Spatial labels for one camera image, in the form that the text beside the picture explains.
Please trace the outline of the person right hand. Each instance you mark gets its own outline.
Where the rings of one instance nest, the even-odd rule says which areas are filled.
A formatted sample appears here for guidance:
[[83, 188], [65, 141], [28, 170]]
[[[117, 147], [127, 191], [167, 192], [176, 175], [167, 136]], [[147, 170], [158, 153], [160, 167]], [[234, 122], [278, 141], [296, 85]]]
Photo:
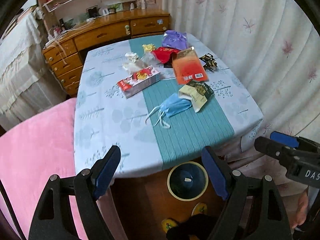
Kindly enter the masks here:
[[302, 225], [305, 222], [308, 203], [308, 192], [305, 190], [298, 199], [295, 215], [291, 219], [290, 226], [292, 229], [295, 229], [297, 226]]

